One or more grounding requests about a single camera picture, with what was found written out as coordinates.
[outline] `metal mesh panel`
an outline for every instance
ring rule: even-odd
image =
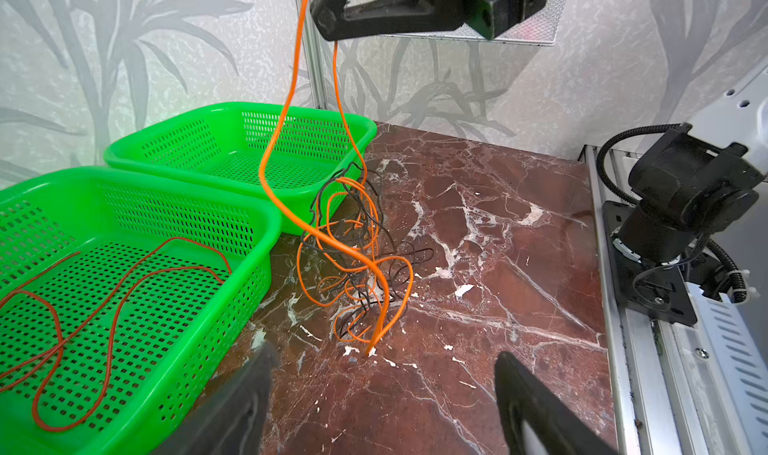
[[[553,45],[558,33],[558,24],[563,14],[566,0],[547,0],[546,6],[522,24],[515,25],[494,41],[513,44]],[[468,25],[453,32],[425,32],[423,34],[399,34],[398,36],[446,38],[460,40],[484,40]]]

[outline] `tangled wires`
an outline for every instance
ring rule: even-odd
[[[360,183],[350,183],[352,180],[346,176],[353,166],[365,172],[362,167],[353,162],[346,169],[334,174],[317,193],[312,203],[311,225],[320,227],[329,237],[348,247],[362,249],[372,261],[379,263],[379,268],[383,268],[382,271],[386,275],[385,282],[389,286],[389,298],[385,300],[384,285],[366,269],[365,265],[360,264],[355,258],[346,256],[340,250],[323,245],[320,239],[312,238],[308,233],[302,236],[296,253],[296,270],[304,294],[315,304],[329,307],[339,300],[351,302],[349,306],[342,307],[336,312],[333,320],[333,333],[336,339],[343,342],[360,341],[370,344],[372,338],[364,338],[374,327],[370,314],[378,312],[379,317],[385,318],[382,332],[386,333],[405,313],[406,302],[412,287],[412,267],[430,260],[435,252],[432,248],[416,249],[409,241],[395,242],[382,223],[383,210],[379,192],[374,185],[368,179],[365,180],[364,186]],[[348,200],[356,206],[356,212],[344,220],[324,221],[320,201],[324,191],[328,190],[334,182],[342,184]],[[330,213],[331,201],[341,195],[345,195],[345,192],[336,192],[331,195],[326,204],[326,214]],[[385,251],[387,244],[390,250]],[[324,277],[314,287],[316,296],[310,293],[302,277],[301,256],[304,249],[321,253],[342,273]],[[332,295],[330,300],[322,301],[322,298],[328,298],[328,293],[335,293],[335,295]],[[392,309],[397,307],[396,313],[388,314],[385,306]]]
[[[372,186],[368,181],[368,167],[362,158],[360,150],[358,150],[357,145],[355,144],[355,140],[350,133],[350,127],[346,123],[344,111],[342,110],[341,97],[339,95],[339,76],[336,73],[336,59],[339,53],[338,44],[335,44],[333,47],[333,82],[336,87],[336,102],[339,105],[341,120],[344,129],[350,138],[351,147],[357,153],[358,160],[360,161],[359,167],[362,169],[362,180],[358,182],[357,180],[351,179],[346,176],[346,171],[342,171],[332,177],[329,184],[326,185],[326,189],[330,183],[338,183],[344,187],[345,191],[334,193],[329,197],[326,213],[330,213],[331,203],[336,197],[348,195],[352,200],[355,200],[358,203],[359,212],[357,217],[342,220],[340,222],[323,221],[320,216],[322,208],[320,207],[322,193],[320,193],[314,202],[316,220],[313,220],[312,224],[308,224],[294,214],[280,199],[277,198],[277,195],[275,195],[275,192],[266,180],[267,162],[269,162],[277,140],[280,138],[280,132],[283,130],[283,124],[285,123],[288,114],[288,107],[290,106],[291,100],[293,100],[293,94],[296,92],[296,81],[299,76],[300,66],[301,39],[308,3],[309,0],[301,1],[299,21],[296,26],[296,45],[293,50],[293,75],[291,76],[291,85],[288,90],[286,102],[283,105],[280,117],[277,120],[275,131],[264,149],[264,155],[259,164],[259,181],[261,182],[262,188],[264,188],[266,196],[269,197],[281,212],[283,212],[283,215],[288,220],[295,223],[305,233],[305,235],[302,236],[302,242],[299,251],[296,254],[296,265],[299,277],[301,277],[301,252],[304,246],[313,247],[316,250],[322,251],[326,258],[328,258],[342,273],[341,276],[326,277],[320,284],[318,284],[318,291],[320,293],[331,291],[333,289],[338,290],[338,294],[336,294],[335,297],[332,297],[330,301],[325,302],[312,297],[302,281],[301,285],[304,294],[321,307],[331,306],[331,304],[341,298],[342,295],[351,298],[356,304],[352,307],[342,309],[341,313],[336,317],[336,322],[339,321],[339,318],[342,319],[341,333],[337,332],[336,335],[339,336],[340,340],[360,341],[368,344],[366,352],[370,354],[376,343],[382,339],[406,309],[408,297],[410,296],[411,288],[413,287],[412,263],[416,262],[417,251],[412,249],[409,254],[406,253],[411,256],[411,260],[408,260],[406,256],[398,255],[398,247],[393,241],[390,241],[392,251],[386,253],[380,252],[383,247],[382,243],[379,241],[379,236],[382,233],[389,235],[389,232],[382,227],[381,207],[373,201],[373,198],[366,190],[366,187],[372,189]],[[396,306],[396,313],[390,315],[390,307]],[[363,320],[367,318],[366,314],[368,314],[374,307],[379,312],[375,323],[371,320],[368,327],[356,332],[361,324],[368,323]],[[349,338],[342,338],[343,335],[349,335]]]

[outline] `perforated basket wall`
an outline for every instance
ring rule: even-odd
[[[281,110],[279,105],[245,102],[192,110],[113,143],[104,159],[121,169],[266,200],[258,171]],[[364,154],[376,135],[376,124],[353,114],[346,118],[352,138]],[[360,175],[360,170],[351,166],[353,162],[359,164],[337,112],[291,107],[266,166],[266,179],[280,200],[309,222],[312,202],[332,174],[349,168],[348,176]],[[323,192],[323,211],[335,192],[343,192],[341,185],[333,184]],[[341,201],[342,197],[333,200],[334,210]],[[330,218],[332,212],[322,216]],[[302,232],[285,219],[283,231],[294,235]]]
[[[57,309],[65,335],[101,304],[149,250],[185,236],[215,254],[171,242],[125,282],[159,268],[203,265],[147,280],[120,313],[107,397],[85,424],[47,433],[32,399],[48,366],[0,393],[0,453],[146,453],[178,426],[270,285],[269,250],[279,234],[274,207],[207,187],[110,169],[65,170],[0,192],[0,287],[9,293],[76,251],[28,289]],[[82,417],[104,379],[106,344],[124,290],[66,348],[40,402],[47,423]],[[19,295],[0,308],[0,372],[56,341],[48,310]],[[32,365],[0,381],[23,377]]]

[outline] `red wire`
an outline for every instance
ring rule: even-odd
[[[160,270],[152,271],[152,272],[148,273],[147,275],[144,275],[143,277],[141,277],[136,283],[133,284],[133,286],[130,287],[128,292],[126,292],[126,294],[120,300],[120,303],[118,304],[117,309],[115,310],[114,318],[112,319],[112,326],[111,326],[110,331],[109,331],[109,343],[108,343],[108,348],[107,348],[107,362],[106,362],[106,370],[105,370],[105,373],[104,373],[104,383],[101,386],[101,393],[100,393],[99,397],[96,399],[96,402],[94,402],[94,404],[91,407],[91,409],[88,412],[86,412],[86,414],[84,416],[82,416],[82,418],[80,420],[75,421],[73,423],[70,423],[66,427],[52,427],[52,426],[48,425],[46,422],[44,422],[43,419],[40,418],[40,413],[38,411],[38,404],[40,402],[40,397],[43,394],[45,386],[48,384],[48,382],[54,376],[54,374],[56,373],[56,371],[59,368],[59,365],[62,363],[62,358],[64,356],[64,345],[66,345],[69,341],[71,341],[72,338],[75,335],[77,335],[83,329],[83,327],[88,325],[88,323],[93,319],[93,317],[95,317],[101,311],[101,308],[103,308],[104,306],[106,306],[109,303],[109,301],[114,296],[114,294],[117,293],[117,291],[123,285],[125,280],[128,277],[130,277],[130,274],[133,273],[133,271],[136,268],[138,268],[142,263],[147,261],[152,255],[154,255],[160,249],[162,249],[166,244],[168,244],[168,242],[173,241],[173,240],[188,241],[189,243],[194,243],[195,245],[198,245],[198,246],[203,247],[205,249],[209,249],[211,251],[215,251],[216,254],[218,254],[219,257],[221,257],[222,260],[224,260],[224,264],[226,266],[226,270],[229,272],[230,275],[232,275],[232,268],[230,268],[230,263],[226,260],[226,257],[224,256],[224,254],[221,253],[220,251],[216,250],[213,247],[209,247],[208,245],[204,245],[202,243],[199,243],[198,241],[195,241],[195,240],[186,239],[184,237],[172,237],[172,238],[164,241],[163,243],[161,243],[157,249],[154,249],[153,251],[149,252],[147,255],[144,256],[144,258],[141,258],[128,271],[126,271],[125,274],[123,275],[123,277],[118,282],[118,284],[112,289],[112,291],[109,293],[109,295],[101,302],[101,305],[98,306],[93,311],[93,313],[91,313],[91,315],[88,318],[86,318],[85,321],[78,328],[76,328],[72,332],[72,334],[70,334],[66,338],[64,338],[64,336],[62,334],[62,324],[59,321],[58,314],[56,313],[55,308],[50,303],[45,301],[42,297],[40,297],[39,295],[36,295],[36,294],[34,294],[34,293],[30,292],[30,291],[23,290],[23,288],[25,286],[29,285],[30,283],[32,283],[33,281],[37,280],[38,278],[42,277],[43,275],[45,275],[46,273],[48,273],[52,269],[56,268],[58,265],[62,264],[64,261],[67,261],[69,258],[72,258],[72,257],[80,254],[80,251],[76,251],[75,253],[73,253],[71,255],[67,255],[66,257],[62,258],[61,260],[56,261],[53,265],[51,265],[50,267],[48,267],[45,270],[43,270],[42,272],[40,272],[35,277],[30,278],[29,280],[27,280],[26,282],[21,284],[19,287],[16,287],[13,291],[11,291],[11,293],[6,295],[0,301],[0,308],[2,308],[6,303],[8,303],[8,301],[10,301],[12,298],[14,298],[14,296],[19,295],[19,294],[24,294],[24,295],[28,295],[30,297],[33,297],[35,300],[37,300],[37,301],[41,302],[43,305],[45,305],[45,307],[51,312],[51,315],[53,317],[54,325],[56,327],[56,337],[58,339],[58,344],[56,346],[52,347],[52,348],[49,348],[48,350],[45,350],[45,351],[35,355],[32,358],[29,358],[27,361],[24,361],[23,363],[16,365],[15,367],[11,368],[10,370],[6,371],[5,373],[0,373],[0,380],[2,380],[3,378],[7,377],[10,373],[13,373],[13,372],[19,370],[20,368],[22,368],[22,367],[24,367],[24,366],[34,362],[35,360],[37,360],[37,359],[39,359],[41,357],[43,358],[43,360],[39,364],[37,364],[29,373],[26,373],[24,375],[24,377],[19,378],[17,381],[15,381],[15,382],[13,382],[13,383],[11,383],[9,385],[6,385],[5,387],[0,388],[0,393],[14,388],[16,385],[18,385],[19,383],[22,383],[28,377],[32,376],[55,353],[55,354],[57,354],[57,357],[56,357],[56,361],[53,364],[53,367],[51,368],[51,371],[48,373],[48,376],[43,380],[43,382],[40,384],[40,386],[38,387],[37,391],[34,394],[34,398],[32,400],[32,418],[34,419],[34,421],[36,422],[36,424],[40,428],[42,428],[45,431],[54,432],[54,433],[60,433],[60,432],[71,430],[72,428],[75,428],[77,425],[80,425],[83,422],[85,422],[93,414],[93,412],[95,412],[98,409],[99,405],[101,405],[101,402],[104,400],[104,397],[107,395],[107,390],[109,389],[109,381],[110,381],[111,372],[112,372],[112,357],[113,357],[112,349],[114,347],[114,336],[115,336],[115,334],[117,332],[117,329],[118,329],[118,322],[119,322],[119,319],[120,319],[120,310],[122,310],[123,304],[125,304],[125,302],[131,296],[131,294],[133,294],[134,290],[136,290],[137,287],[139,287],[149,277],[152,277],[152,276],[155,276],[155,275],[158,275],[160,273],[167,272],[167,271],[180,271],[180,270],[203,270],[203,271],[207,271],[208,273],[210,273],[216,279],[216,281],[218,281],[222,285],[224,284],[224,280],[222,280],[216,274],[216,272],[214,272],[210,268],[203,267],[202,265],[194,265],[194,266],[187,266],[187,267],[174,267],[174,268],[161,268]]]

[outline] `wall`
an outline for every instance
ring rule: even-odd
[[[707,105],[768,53],[767,25],[768,0],[568,0],[553,47],[346,40],[342,104],[375,120],[575,158],[584,143],[683,121]],[[324,50],[336,106],[332,45]]]
[[[198,106],[283,103],[296,19],[296,0],[0,0],[0,188]]]

